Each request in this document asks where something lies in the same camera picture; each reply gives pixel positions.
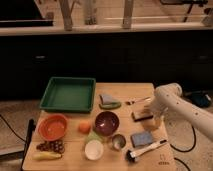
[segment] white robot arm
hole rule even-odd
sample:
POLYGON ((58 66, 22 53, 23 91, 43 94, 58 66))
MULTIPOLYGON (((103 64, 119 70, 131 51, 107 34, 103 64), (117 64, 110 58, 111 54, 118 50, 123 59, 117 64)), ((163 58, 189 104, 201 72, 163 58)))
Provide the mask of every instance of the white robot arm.
POLYGON ((179 84, 159 86, 154 95, 155 98, 150 104, 152 113, 162 113, 166 108, 176 111, 213 141, 213 114, 183 100, 180 97, 182 88, 179 84))

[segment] speckled floor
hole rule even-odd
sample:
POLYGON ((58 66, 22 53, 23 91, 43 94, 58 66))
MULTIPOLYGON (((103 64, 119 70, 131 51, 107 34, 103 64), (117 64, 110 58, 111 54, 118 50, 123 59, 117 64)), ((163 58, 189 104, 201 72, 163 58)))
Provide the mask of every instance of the speckled floor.
MULTIPOLYGON (((38 100, 0 102, 0 114, 8 120, 21 137, 25 138, 29 119, 33 118, 37 121, 39 117, 38 104, 38 100)), ((181 150, 189 149, 193 144, 191 125, 175 112, 166 113, 164 119, 169 142, 181 150)), ((174 157, 184 161, 192 171, 212 171, 213 143, 197 130, 196 135, 197 144, 195 148, 189 153, 172 150, 174 157)), ((0 119, 0 151, 20 145, 23 145, 23 142, 15 137, 0 119)), ((16 158, 17 156, 0 157, 0 170, 19 171, 22 159, 16 158)), ((180 162, 176 161, 176 165, 177 171, 186 170, 180 162)))

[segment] brown bowl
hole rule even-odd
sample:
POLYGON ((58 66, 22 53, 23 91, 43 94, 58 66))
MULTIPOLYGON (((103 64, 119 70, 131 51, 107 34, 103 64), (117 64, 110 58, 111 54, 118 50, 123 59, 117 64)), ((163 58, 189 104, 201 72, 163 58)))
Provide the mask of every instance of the brown bowl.
POLYGON ((98 114, 95 119, 94 130, 102 136, 112 135, 119 126, 119 118, 110 111, 104 111, 98 114))

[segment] cable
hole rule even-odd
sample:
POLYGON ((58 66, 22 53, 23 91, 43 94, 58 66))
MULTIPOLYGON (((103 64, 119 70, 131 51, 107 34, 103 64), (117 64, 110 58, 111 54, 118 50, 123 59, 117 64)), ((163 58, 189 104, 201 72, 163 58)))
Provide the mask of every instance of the cable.
POLYGON ((172 145, 172 144, 170 144, 170 146, 171 146, 174 150, 179 151, 179 152, 182 152, 182 153, 187 153, 187 152, 192 151, 192 150, 195 148, 196 143, 197 143, 196 133, 195 133, 195 129, 194 129, 193 126, 192 126, 192 131, 193 131, 194 142, 193 142, 193 145, 192 145, 191 148, 189 148, 189 149, 187 149, 187 150, 181 150, 181 149, 176 148, 176 147, 175 147, 174 145, 172 145))
POLYGON ((185 167, 186 167, 186 169, 188 170, 188 171, 191 171, 191 169, 189 168, 189 166, 187 166, 187 164, 186 163, 184 163, 182 160, 180 160, 180 159, 178 159, 178 158, 174 158, 175 160, 177 160, 177 161, 179 161, 181 164, 183 164, 185 167))
POLYGON ((14 130, 13 128, 9 125, 9 123, 6 121, 6 119, 0 114, 0 118, 4 121, 4 123, 10 128, 10 130, 15 134, 16 137, 18 137, 20 140, 23 142, 26 142, 23 138, 21 138, 14 130))

